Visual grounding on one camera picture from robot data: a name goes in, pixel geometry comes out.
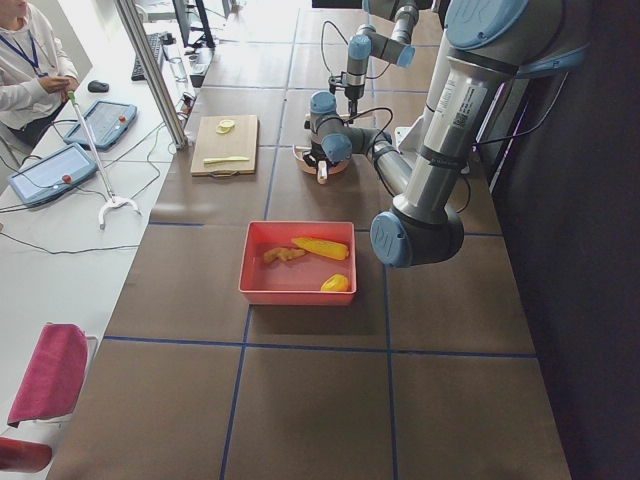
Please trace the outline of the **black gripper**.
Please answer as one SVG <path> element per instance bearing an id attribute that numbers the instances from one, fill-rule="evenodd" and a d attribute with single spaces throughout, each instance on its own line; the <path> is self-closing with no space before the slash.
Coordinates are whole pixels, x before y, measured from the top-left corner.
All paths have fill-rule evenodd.
<path id="1" fill-rule="evenodd" d="M 333 166 L 322 146 L 318 143 L 312 142 L 311 147 L 304 151 L 304 163 L 312 170 L 317 170 L 321 162 L 326 164 L 326 168 L 328 170 Z"/>
<path id="2" fill-rule="evenodd" d="M 353 120 L 358 114 L 358 100 L 365 89 L 365 75 L 344 73 L 344 91 L 348 100 L 349 119 Z"/>

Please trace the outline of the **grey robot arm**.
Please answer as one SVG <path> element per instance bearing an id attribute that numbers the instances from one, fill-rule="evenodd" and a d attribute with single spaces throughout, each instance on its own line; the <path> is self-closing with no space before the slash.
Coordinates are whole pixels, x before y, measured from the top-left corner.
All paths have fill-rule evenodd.
<path id="1" fill-rule="evenodd" d="M 377 58 L 389 65 L 408 68 L 415 55 L 411 45 L 414 27 L 419 20 L 417 1 L 363 1 L 362 9 L 375 17 L 394 23 L 390 35 L 379 33 L 373 25 L 363 24 L 351 36 L 347 49 L 346 70 L 341 86 L 348 99 L 349 116 L 357 114 L 367 79 L 369 59 Z"/>
<path id="2" fill-rule="evenodd" d="M 577 66 L 588 47 L 588 1 L 452 1 L 424 112 L 399 152 L 383 131 L 353 126 L 332 91 L 311 97 L 311 152 L 320 170 L 362 154 L 390 190 L 390 209 L 370 228 L 389 266 L 438 263 L 460 249 L 464 229 L 449 197 L 498 89 Z"/>

